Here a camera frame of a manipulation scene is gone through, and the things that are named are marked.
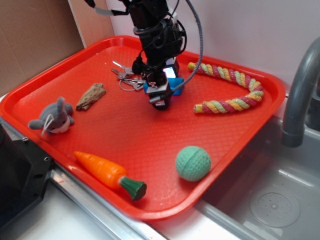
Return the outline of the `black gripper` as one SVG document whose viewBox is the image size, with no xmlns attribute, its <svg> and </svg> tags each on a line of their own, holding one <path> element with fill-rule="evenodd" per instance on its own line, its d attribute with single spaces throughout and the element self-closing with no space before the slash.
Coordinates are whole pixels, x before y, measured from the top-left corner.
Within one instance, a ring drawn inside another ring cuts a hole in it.
<svg viewBox="0 0 320 240">
<path fill-rule="evenodd" d="M 136 35 L 142 46 L 136 58 L 136 72 L 142 73 L 147 86 L 161 87 L 167 83 L 167 78 L 177 78 L 180 65 L 176 57 L 184 52 L 187 44 L 182 23 L 162 19 L 155 26 L 136 28 Z"/>
</svg>

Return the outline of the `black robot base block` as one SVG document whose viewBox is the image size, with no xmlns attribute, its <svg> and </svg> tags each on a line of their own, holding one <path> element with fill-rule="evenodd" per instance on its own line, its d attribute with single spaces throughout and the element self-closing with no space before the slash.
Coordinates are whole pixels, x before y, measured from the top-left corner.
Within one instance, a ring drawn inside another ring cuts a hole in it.
<svg viewBox="0 0 320 240">
<path fill-rule="evenodd" d="M 52 157 L 32 140 L 13 140 L 0 127 L 1 230 L 43 200 L 52 165 Z"/>
</svg>

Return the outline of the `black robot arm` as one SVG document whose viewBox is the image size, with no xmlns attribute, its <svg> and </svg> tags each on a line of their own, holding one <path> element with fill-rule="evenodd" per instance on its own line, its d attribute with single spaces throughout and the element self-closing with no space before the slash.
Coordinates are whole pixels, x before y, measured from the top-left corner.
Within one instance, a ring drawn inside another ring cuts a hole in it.
<svg viewBox="0 0 320 240">
<path fill-rule="evenodd" d="M 124 11 L 96 7 L 93 0 L 86 3 L 100 15 L 131 17 L 133 33 L 141 42 L 146 62 L 138 56 L 132 64 L 135 75 L 141 75 L 151 88 L 167 83 L 163 69 L 166 62 L 183 51 L 185 31 L 174 19 L 174 10 L 169 9 L 166 0 L 123 0 Z"/>
</svg>

